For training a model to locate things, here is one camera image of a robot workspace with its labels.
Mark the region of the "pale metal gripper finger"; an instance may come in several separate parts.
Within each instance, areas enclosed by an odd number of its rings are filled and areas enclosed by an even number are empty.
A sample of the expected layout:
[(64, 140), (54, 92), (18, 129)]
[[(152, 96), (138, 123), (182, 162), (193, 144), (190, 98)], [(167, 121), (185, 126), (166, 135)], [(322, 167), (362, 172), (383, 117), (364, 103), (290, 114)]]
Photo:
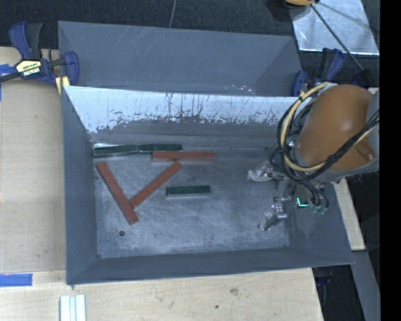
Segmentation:
[(254, 169), (248, 170), (247, 180), (252, 182), (267, 182), (272, 179), (271, 165), (269, 161), (257, 165)]
[(282, 204), (272, 204), (264, 212), (263, 218), (258, 224), (258, 228), (261, 231), (267, 231), (271, 226), (277, 225), (286, 218), (287, 213), (285, 207)]

